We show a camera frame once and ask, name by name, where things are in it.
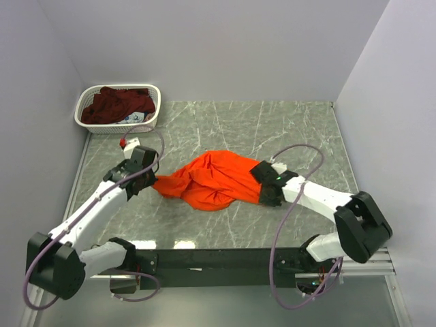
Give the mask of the orange polo shirt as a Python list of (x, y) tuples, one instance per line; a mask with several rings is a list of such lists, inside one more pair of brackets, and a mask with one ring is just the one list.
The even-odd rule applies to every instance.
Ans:
[(236, 200), (259, 204), (261, 184), (250, 173), (259, 163), (231, 151), (207, 151), (171, 175), (159, 175), (153, 189), (201, 211), (220, 211)]

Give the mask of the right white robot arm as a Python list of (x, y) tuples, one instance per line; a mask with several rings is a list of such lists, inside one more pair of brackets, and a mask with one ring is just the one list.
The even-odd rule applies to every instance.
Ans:
[(260, 204), (275, 207), (284, 202), (296, 203), (336, 226), (335, 232), (309, 238), (292, 259), (276, 258), (276, 268), (282, 265), (294, 273), (313, 272), (322, 263), (345, 256), (364, 264), (393, 235), (375, 200), (365, 191), (352, 194), (329, 189), (288, 170), (282, 163), (262, 161), (250, 173), (261, 185)]

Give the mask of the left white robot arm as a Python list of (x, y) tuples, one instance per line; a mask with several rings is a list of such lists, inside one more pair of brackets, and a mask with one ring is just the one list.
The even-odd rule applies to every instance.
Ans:
[(117, 166), (107, 171), (92, 196), (49, 233), (35, 233), (27, 243), (25, 283), (70, 299), (84, 281), (106, 270), (122, 274), (137, 270), (136, 248), (113, 237), (88, 248), (94, 234), (130, 199), (152, 186), (159, 153), (135, 146)]

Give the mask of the white plastic laundry basket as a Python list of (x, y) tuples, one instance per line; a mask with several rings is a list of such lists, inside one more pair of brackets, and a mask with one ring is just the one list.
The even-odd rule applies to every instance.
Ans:
[[(85, 107), (91, 104), (94, 94), (97, 94), (102, 87), (110, 87), (113, 89), (148, 89), (149, 94), (156, 106), (154, 117), (149, 121), (138, 124), (107, 124), (107, 125), (87, 125), (81, 122), (82, 111)], [(74, 118), (77, 124), (81, 127), (88, 129), (93, 134), (123, 134), (131, 128), (134, 128), (136, 133), (146, 132), (150, 127), (154, 127), (157, 124), (157, 117), (161, 107), (161, 91), (158, 87), (152, 84), (106, 84), (96, 85), (87, 88), (82, 92), (79, 100), (76, 104)]]

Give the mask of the white printed shirt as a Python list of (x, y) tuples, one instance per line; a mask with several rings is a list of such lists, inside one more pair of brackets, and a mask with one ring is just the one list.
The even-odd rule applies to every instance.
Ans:
[(130, 115), (126, 116), (123, 120), (117, 122), (117, 124), (138, 124), (149, 121), (154, 117), (154, 113), (150, 112), (133, 112)]

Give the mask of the dark red shirt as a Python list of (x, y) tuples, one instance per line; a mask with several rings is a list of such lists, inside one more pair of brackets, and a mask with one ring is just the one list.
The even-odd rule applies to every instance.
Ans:
[(138, 115), (133, 123), (139, 123), (148, 115), (154, 115), (155, 111), (156, 106), (148, 89), (102, 87), (82, 111), (81, 122), (87, 125), (126, 124), (129, 116)]

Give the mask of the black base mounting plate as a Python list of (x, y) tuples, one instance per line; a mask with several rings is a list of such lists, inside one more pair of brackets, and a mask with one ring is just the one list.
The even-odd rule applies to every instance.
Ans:
[(269, 284), (270, 249), (137, 250), (142, 273), (162, 287), (257, 286)]

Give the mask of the aluminium rail frame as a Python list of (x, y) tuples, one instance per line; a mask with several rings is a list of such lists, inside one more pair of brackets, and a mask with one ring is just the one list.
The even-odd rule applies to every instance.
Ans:
[[(134, 276), (129, 273), (127, 275), (121, 275), (119, 272), (111, 273), (104, 272), (103, 275), (95, 275), (92, 278), (98, 281), (122, 281), (121, 285), (128, 284), (127, 281), (135, 281)], [(344, 282), (346, 277), (383, 277), (383, 281), (386, 282), (388, 291), (388, 305), (391, 305), (393, 311), (393, 320), (397, 326), (412, 326), (411, 318), (407, 312), (403, 294), (399, 287), (399, 282), (396, 279), (396, 271), (392, 263), (392, 259), (387, 248), (383, 248), (378, 251), (366, 264), (358, 264), (348, 257), (343, 259), (343, 269), (339, 277), (338, 283)], [(28, 298), (31, 304), (35, 306), (43, 306), (48, 303), (54, 296), (38, 287), (29, 284), (27, 286)], [(25, 307), (18, 326), (35, 326), (37, 320), (37, 314), (41, 311), (34, 311), (28, 307)]]

